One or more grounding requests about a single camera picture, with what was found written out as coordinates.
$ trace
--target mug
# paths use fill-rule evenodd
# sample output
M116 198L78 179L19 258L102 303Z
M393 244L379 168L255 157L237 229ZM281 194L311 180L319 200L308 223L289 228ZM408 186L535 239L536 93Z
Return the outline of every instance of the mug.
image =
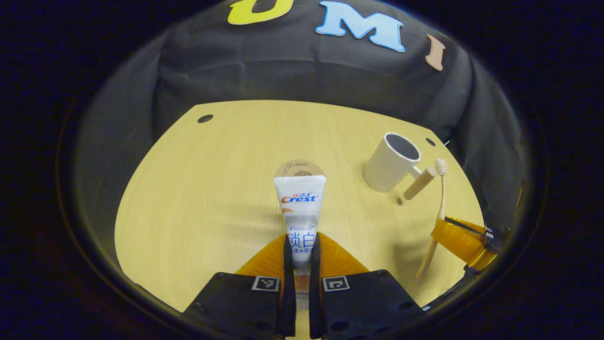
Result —
M421 158L422 154L410 140L389 132L365 165L363 177L373 190L388 192L407 174L415 179L422 174L416 167Z

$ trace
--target toothbrush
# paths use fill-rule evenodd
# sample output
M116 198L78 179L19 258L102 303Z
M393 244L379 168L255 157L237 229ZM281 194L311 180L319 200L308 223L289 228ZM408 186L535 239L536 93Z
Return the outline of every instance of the toothbrush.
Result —
M440 175L440 182L442 184L442 198L440 200L440 209L436 221L438 222L438 220L445 219L445 174L447 173L447 163L442 159L437 159L436 162L434 162L434 169L436 170L436 173ZM423 258L422 265L417 271L416 278L422 278L423 274L426 272L426 269L428 269L428 266L432 261L432 257L434 256L434 252L436 251L437 244L438 242L433 238L432 242L430 243L430 247L428 248L428 252Z

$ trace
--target table surface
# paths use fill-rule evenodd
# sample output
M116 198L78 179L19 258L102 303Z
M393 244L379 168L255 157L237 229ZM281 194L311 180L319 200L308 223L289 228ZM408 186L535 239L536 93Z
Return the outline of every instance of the table surface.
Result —
M214 117L198 123L207 114ZM209 103L183 115L132 176L115 224L121 268L183 312L216 272L234 273L286 232L273 175L288 160L306 159L327 177L319 231L369 270L389 270L420 306L429 303L463 276L464 262L438 247L416 279L440 205L440 179L412 200L403 197L411 175L387 193L369 188L363 165L387 132L417 145L420 169L446 160L447 215L484 225L472 186L431 130L335 105ZM296 338L309 338L307 312L297 314Z

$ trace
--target toothpaste tube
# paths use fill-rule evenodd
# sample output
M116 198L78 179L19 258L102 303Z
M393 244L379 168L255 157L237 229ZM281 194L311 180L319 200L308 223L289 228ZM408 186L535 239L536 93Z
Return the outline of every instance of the toothpaste tube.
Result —
M296 295L307 298L310 255L327 179L323 175L275 177L274 183L292 248Z

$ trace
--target letter m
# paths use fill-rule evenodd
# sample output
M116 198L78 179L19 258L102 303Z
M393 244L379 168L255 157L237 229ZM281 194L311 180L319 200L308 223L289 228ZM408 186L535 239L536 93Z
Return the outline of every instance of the letter m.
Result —
M363 38L375 28L375 34L369 37L371 42L394 51L405 51L405 47L400 44L400 27L403 23L397 19L382 13L374 13L363 18L354 8L342 2L321 1L319 4L326 8L326 12L323 26L315 29L317 33L343 36L346 34L346 30L341 25L343 21L357 39Z

